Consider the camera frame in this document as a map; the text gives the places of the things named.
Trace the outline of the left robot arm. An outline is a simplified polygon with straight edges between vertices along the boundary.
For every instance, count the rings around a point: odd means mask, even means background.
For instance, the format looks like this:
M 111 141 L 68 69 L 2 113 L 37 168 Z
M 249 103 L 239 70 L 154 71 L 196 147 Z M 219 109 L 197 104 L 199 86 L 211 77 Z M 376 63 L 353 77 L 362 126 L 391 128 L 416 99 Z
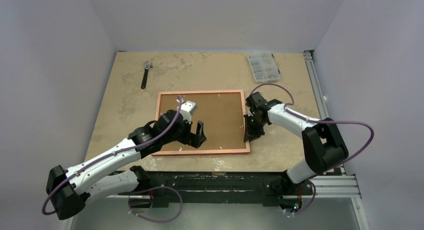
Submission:
M 177 191 L 165 185 L 153 185 L 141 166 L 115 173 L 119 168 L 158 152 L 166 144 L 179 142 L 199 148 L 205 141 L 204 123 L 198 121 L 196 132 L 191 132 L 192 111 L 169 110 L 158 120 L 136 128 L 121 142 L 104 153 L 73 167 L 57 165 L 49 171 L 46 184 L 47 199 L 41 212 L 55 214 L 66 220 L 80 213 L 94 201 L 116 194 Z

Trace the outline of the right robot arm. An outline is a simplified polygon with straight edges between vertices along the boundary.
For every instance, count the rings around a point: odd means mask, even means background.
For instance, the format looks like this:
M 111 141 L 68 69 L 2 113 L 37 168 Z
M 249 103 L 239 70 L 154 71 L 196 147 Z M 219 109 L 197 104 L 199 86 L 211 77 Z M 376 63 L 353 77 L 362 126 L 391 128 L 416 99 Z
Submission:
M 267 101 L 259 92 L 246 98 L 248 114 L 244 116 L 244 142 L 265 134 L 265 125 L 278 125 L 302 140 L 304 158 L 284 171 L 274 187 L 279 193 L 292 194 L 301 182 L 321 174 L 347 159 L 349 153 L 342 135 L 330 118 L 319 120 L 286 107 L 281 101 Z

